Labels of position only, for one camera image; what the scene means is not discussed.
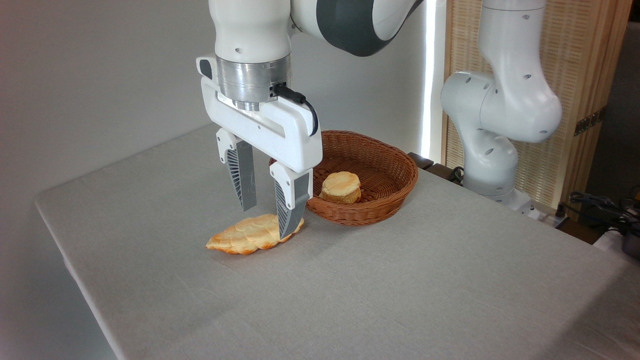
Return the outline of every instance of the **wooden panel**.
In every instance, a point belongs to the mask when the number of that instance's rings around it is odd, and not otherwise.
[[[448,74],[490,72],[477,50],[481,1],[450,3]],[[606,103],[630,5],[631,0],[547,0],[540,58],[545,77],[563,105],[562,122],[544,143],[514,142],[520,156],[516,187],[537,202],[555,207],[570,191],[586,186],[600,127],[580,136],[573,133],[579,120]],[[448,167],[462,166],[458,132],[447,117],[443,121],[444,162]]]

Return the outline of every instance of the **white wall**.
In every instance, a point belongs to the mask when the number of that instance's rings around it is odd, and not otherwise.
[[[293,40],[324,128],[420,149],[424,6],[377,56]],[[112,359],[33,197],[208,124],[195,71],[207,1],[0,4],[0,358]]]

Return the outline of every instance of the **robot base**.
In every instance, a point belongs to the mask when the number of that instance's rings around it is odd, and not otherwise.
[[[508,206],[510,209],[527,215],[535,220],[540,216],[540,212],[533,206],[531,198],[524,192],[516,190],[515,188],[504,195],[487,196],[486,198]]]

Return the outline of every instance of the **bread roll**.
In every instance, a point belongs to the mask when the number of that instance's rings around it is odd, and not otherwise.
[[[248,255],[258,249],[270,249],[278,243],[287,241],[300,230],[304,223],[305,219],[301,219],[296,230],[281,240],[276,215],[265,214],[255,218],[246,218],[222,233],[214,235],[206,247],[229,254]]]
[[[322,199],[351,204],[360,200],[361,196],[360,179],[352,172],[334,172],[322,183]]]

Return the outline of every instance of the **cable connector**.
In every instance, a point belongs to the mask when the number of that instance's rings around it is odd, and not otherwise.
[[[293,102],[296,102],[298,104],[304,104],[305,101],[307,100],[307,97],[305,97],[304,95],[302,95],[299,92],[295,92],[293,90],[291,90],[290,88],[287,88],[285,85],[283,84],[276,84],[273,86],[273,93],[277,96],[282,96],[286,99],[289,99]]]

